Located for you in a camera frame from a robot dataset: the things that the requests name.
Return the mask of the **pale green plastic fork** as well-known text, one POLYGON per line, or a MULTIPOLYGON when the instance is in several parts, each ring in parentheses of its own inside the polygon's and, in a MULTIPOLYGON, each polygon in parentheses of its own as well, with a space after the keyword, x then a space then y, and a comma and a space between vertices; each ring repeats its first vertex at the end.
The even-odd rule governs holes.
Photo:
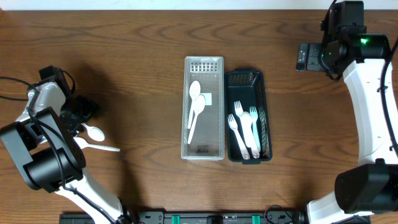
POLYGON ((252 119, 252 132, 254 135, 254 139, 256 142, 256 146, 259 152, 261 152, 261 144, 260 144, 260 140, 259 140, 259 133, 257 130, 257 120, 258 120, 258 113, 257 113, 257 109, 255 106, 251 106, 249 108, 249 113, 251 115, 251 119, 252 119))

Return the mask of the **white plastic fork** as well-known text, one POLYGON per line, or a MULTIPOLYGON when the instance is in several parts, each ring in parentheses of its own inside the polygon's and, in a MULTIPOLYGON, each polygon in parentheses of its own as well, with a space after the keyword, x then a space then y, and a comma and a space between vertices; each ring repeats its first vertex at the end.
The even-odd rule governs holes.
POLYGON ((240 120, 240 123, 241 123, 245 145, 247 147, 249 147, 250 143, 249 143, 249 141, 247 139, 246 127, 245 127, 246 122, 245 122, 245 119, 243 117, 243 107, 242 107, 242 104, 241 104, 240 101, 235 101, 234 102, 234 110, 235 110, 236 115, 239 117, 239 120, 240 120))
POLYGON ((241 155, 242 155, 243 159, 245 159, 245 160, 246 159, 250 159, 250 155, 248 153, 246 145, 243 142, 242 137, 241 137, 241 135, 240 135, 240 133, 238 131, 238 124, 237 124, 237 122, 236 122, 236 120, 235 120, 235 118, 234 118, 234 116, 232 114, 228 115, 228 125, 233 130, 233 132, 235 134, 235 137, 236 137, 236 140, 237 140, 237 143, 238 143, 238 147, 239 147, 239 150, 241 152, 241 155))

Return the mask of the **pinkish white plastic spoon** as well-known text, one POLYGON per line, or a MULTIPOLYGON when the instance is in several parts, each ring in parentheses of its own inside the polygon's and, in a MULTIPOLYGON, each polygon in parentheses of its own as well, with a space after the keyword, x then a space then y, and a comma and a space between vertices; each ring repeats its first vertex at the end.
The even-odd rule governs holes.
POLYGON ((260 153, 258 151, 257 144, 254 140, 254 135, 252 133, 252 120, 251 120, 251 115, 244 111, 240 117, 241 120, 241 126, 243 129, 243 135, 244 135, 244 141, 247 147, 251 148, 252 156, 255 159, 258 159, 260 156, 260 153))

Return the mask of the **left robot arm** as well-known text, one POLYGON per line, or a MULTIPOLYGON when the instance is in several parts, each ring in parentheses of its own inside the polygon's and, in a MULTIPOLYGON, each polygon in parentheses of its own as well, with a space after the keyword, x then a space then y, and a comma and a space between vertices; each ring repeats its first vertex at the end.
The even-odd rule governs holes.
POLYGON ((24 182, 68 198, 95 223, 132 223, 120 198, 87 171, 84 145, 77 141, 98 104, 74 94, 67 71, 50 65, 39 74, 40 81, 28 85, 22 114, 1 128, 1 141, 24 182))

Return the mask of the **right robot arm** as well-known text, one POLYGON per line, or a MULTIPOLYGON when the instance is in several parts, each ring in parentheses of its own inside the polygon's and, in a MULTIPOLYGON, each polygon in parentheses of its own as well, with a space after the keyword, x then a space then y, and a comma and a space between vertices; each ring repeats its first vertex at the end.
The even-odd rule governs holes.
POLYGON ((359 140, 358 166, 340 173, 328 195, 307 203, 296 223, 365 223, 397 211, 397 105, 392 58, 397 50, 364 25, 362 1, 332 2, 320 43, 301 44, 296 69, 325 72, 348 87, 359 140))

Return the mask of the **white spoon bowl down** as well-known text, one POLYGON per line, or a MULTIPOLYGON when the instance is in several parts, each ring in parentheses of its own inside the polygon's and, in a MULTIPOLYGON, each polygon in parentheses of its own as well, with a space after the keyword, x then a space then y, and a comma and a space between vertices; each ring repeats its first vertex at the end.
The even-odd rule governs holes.
POLYGON ((96 126, 89 126, 86 123, 82 123, 81 125, 86 129, 87 134, 90 138, 92 138, 92 140, 99 142, 105 140, 105 135, 100 128, 96 126))

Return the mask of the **white spoon lowest left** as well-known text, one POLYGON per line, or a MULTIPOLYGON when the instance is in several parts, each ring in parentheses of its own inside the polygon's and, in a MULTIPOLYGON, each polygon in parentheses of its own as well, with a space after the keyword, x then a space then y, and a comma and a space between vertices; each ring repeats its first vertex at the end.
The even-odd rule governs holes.
POLYGON ((93 148, 93 149, 99 149, 99 150, 104 150, 104 151, 112 151, 112 152, 119 152, 120 151, 120 149, 116 148, 116 147, 103 146, 103 145, 97 145, 97 144, 90 144, 84 138, 74 137, 73 139, 74 139, 74 141, 78 144, 78 146, 81 149, 93 148))

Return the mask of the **dark green perforated basket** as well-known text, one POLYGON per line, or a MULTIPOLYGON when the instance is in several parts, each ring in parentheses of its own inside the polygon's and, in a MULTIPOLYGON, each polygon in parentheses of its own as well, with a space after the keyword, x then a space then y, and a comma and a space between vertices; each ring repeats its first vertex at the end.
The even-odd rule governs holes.
POLYGON ((267 111, 266 92, 264 86, 264 76, 260 71, 250 68, 235 69, 226 72, 224 75, 225 82, 225 101, 226 101, 226 121, 228 115, 232 114, 238 124, 238 131, 242 137, 243 131, 240 120, 234 110, 234 102, 240 101, 243 112, 249 113, 249 108, 255 106, 258 113, 257 130, 261 144, 261 152, 258 159, 253 158, 251 148, 247 147, 250 159, 243 159, 238 147, 235 134, 231 128, 227 134, 227 149, 229 160, 240 162, 245 165, 260 164, 272 159, 271 132, 269 127, 269 116, 267 111))

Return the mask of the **clear perforated plastic basket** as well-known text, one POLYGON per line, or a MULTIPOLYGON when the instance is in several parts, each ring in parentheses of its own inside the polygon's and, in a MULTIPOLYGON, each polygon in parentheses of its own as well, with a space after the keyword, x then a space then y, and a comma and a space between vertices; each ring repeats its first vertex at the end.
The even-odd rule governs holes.
POLYGON ((187 56, 185 58, 181 158, 216 161, 224 158, 224 58, 187 56), (198 115, 195 132, 188 144, 190 85, 199 81, 205 108, 198 115))

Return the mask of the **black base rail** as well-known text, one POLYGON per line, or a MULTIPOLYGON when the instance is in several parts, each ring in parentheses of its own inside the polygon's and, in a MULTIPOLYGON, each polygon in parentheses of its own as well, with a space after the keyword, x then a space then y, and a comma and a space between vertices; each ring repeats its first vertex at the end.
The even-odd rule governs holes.
POLYGON ((283 208, 268 208, 264 212, 166 212, 162 210, 148 210, 130 213, 122 209, 126 218, 116 219, 116 223, 144 223, 144 224, 227 224, 227 223, 308 223, 305 212, 283 208))

